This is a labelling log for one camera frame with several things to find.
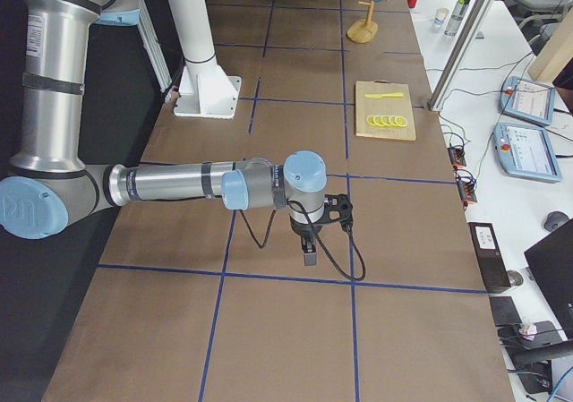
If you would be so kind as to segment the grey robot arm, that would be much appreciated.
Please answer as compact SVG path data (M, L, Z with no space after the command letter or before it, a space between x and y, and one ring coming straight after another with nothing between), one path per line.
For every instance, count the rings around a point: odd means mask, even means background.
M289 29L297 10L270 0L216 0L218 59L246 79L233 120L190 119L159 111L151 67L133 28L90 32L88 90L80 155L91 164L191 163L312 150L329 163L340 145L338 93L316 104L304 92L319 67L338 57ZM127 266L214 270L223 263L232 214L219 201L137 203L103 210L43 240L1 235L1 272L64 272L97 260Z

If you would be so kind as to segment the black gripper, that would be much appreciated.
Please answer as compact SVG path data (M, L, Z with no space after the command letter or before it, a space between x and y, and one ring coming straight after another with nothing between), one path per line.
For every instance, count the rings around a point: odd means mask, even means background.
M304 265L307 267L317 265L317 250L315 236L321 231L321 224L314 222L312 224L300 223L290 219L290 225L293 231L301 236L301 248L303 251Z

